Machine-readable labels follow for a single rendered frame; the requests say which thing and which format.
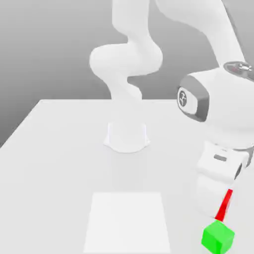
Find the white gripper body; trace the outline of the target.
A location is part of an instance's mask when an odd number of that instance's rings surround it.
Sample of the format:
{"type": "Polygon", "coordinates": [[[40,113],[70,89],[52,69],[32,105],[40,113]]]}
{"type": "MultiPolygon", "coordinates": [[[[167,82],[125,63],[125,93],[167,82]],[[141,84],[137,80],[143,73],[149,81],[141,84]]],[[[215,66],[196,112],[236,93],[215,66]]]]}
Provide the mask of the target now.
{"type": "Polygon", "coordinates": [[[228,183],[198,174],[195,187],[197,210],[207,217],[215,218],[230,188],[228,183]]]}

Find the small red cube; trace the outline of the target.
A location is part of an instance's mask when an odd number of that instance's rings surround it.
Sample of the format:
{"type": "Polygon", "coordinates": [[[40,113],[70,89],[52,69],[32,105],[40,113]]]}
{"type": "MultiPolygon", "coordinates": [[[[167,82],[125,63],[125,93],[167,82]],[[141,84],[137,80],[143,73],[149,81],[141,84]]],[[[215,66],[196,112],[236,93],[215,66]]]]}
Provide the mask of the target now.
{"type": "Polygon", "coordinates": [[[220,205],[220,208],[215,216],[216,220],[219,220],[221,222],[224,221],[224,218],[226,216],[227,210],[229,208],[230,205],[230,200],[231,200],[231,196],[232,196],[233,190],[232,189],[228,189],[227,193],[224,196],[224,199],[220,205]]]}

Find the small green cube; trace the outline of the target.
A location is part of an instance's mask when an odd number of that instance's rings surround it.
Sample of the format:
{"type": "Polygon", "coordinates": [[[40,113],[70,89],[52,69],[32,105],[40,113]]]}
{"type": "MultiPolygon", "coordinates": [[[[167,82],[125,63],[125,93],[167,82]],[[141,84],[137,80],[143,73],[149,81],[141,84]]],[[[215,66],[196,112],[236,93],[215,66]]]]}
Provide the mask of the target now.
{"type": "Polygon", "coordinates": [[[223,222],[215,220],[204,228],[201,244],[212,254],[225,254],[232,246],[235,232],[223,222]]]}

